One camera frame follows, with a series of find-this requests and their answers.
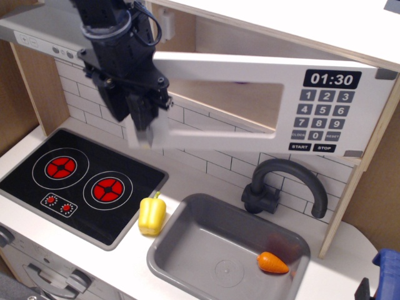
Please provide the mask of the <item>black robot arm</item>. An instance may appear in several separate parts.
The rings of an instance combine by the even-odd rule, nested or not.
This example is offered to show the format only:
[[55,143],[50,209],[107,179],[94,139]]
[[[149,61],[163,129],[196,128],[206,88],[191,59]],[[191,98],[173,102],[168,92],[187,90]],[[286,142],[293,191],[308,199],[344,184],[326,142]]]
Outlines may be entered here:
[[137,131],[146,131],[168,110],[169,80],[153,63],[162,31],[153,35],[156,18],[140,2],[73,1],[83,36],[91,47],[78,52],[84,72],[117,121],[131,116]]

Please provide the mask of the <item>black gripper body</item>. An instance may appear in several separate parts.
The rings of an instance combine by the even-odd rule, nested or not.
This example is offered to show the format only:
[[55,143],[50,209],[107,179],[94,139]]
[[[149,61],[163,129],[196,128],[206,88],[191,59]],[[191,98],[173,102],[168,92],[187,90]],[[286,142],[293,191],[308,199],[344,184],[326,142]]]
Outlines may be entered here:
[[89,37],[92,47],[80,50],[78,57],[97,88],[114,83],[127,95],[154,92],[158,109],[169,108],[169,80],[153,63],[159,39],[153,38],[151,30],[130,29],[112,37],[90,32]]

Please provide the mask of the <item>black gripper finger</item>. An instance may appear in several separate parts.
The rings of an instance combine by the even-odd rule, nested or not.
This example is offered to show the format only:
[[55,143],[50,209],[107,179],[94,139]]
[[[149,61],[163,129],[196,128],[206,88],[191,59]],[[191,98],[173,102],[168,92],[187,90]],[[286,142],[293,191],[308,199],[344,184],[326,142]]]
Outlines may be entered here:
[[146,94],[129,93],[126,98],[129,113],[138,131],[145,131],[158,117],[158,106],[156,104],[156,94],[148,92]]
[[99,86],[98,89],[113,118],[118,122],[123,121],[129,114],[126,100],[128,92],[114,83]]

